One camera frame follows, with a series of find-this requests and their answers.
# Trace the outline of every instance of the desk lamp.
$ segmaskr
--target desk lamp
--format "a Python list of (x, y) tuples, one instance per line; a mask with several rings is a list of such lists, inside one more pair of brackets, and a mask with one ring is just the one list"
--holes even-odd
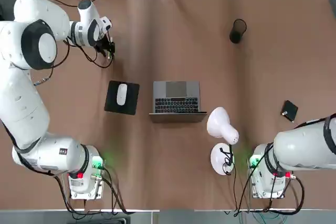
[(239, 139), (238, 131), (230, 125), (229, 115), (223, 107), (211, 112), (206, 128), (209, 135), (224, 138), (228, 143), (218, 143), (211, 150), (210, 161), (213, 169), (220, 175), (229, 175), (233, 169), (232, 145)]

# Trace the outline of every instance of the white mouse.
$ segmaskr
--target white mouse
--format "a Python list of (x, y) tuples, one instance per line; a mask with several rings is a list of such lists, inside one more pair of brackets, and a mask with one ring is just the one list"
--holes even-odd
[(123, 106), (126, 101), (127, 85), (125, 83), (120, 84), (117, 93), (117, 104)]

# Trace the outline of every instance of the cup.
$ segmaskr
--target cup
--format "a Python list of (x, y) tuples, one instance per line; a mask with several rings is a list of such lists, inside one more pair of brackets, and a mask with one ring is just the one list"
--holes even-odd
[(234, 44), (238, 44), (243, 37), (244, 32), (246, 32), (247, 25), (242, 19), (236, 19), (233, 22), (233, 27), (230, 32), (230, 40)]

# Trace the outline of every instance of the black mouse pad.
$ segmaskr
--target black mouse pad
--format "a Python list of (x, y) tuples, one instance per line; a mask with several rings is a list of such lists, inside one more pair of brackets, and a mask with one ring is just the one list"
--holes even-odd
[[(120, 84), (127, 85), (126, 100), (124, 105), (117, 104), (117, 93)], [(104, 110), (108, 112), (117, 112), (128, 115), (135, 115), (138, 103), (140, 85), (136, 83), (110, 81), (107, 90)]]

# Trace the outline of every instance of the brown table surface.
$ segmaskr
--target brown table surface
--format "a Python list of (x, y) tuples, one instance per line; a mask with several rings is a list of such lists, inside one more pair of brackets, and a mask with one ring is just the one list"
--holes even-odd
[[(71, 48), (66, 62), (38, 91), (50, 113), (49, 131), (94, 145), (115, 168), (128, 209), (235, 208), (233, 176), (219, 176), (210, 165), (210, 151), (221, 140), (207, 134), (207, 118), (193, 124), (151, 123), (153, 81), (198, 80), (202, 109), (211, 112), (223, 106), (228, 111), (240, 132), (234, 146), (237, 200), (246, 181), (245, 159), (257, 144), (335, 112), (336, 26), (328, 0), (97, 0), (95, 4), (100, 15), (113, 22), (117, 51), (112, 67), (101, 70)], [(61, 6), (71, 20), (79, 20), (76, 8)], [(228, 39), (236, 18), (248, 25), (239, 45)], [(57, 61), (66, 47), (60, 42), (58, 49)], [(94, 56), (91, 49), (85, 50)], [(47, 74), (33, 71), (34, 80)], [(103, 110), (110, 80), (140, 84), (135, 116)], [(284, 100), (299, 107), (295, 124), (279, 115)], [(0, 134), (0, 209), (64, 209), (56, 182), (15, 165), (12, 144), (2, 128)], [(306, 187), (305, 208), (336, 209), (334, 171), (296, 175)], [(251, 207), (266, 204), (252, 200)], [(87, 203), (88, 209), (110, 206), (107, 187), (103, 200)], [(273, 206), (294, 208), (292, 192)]]

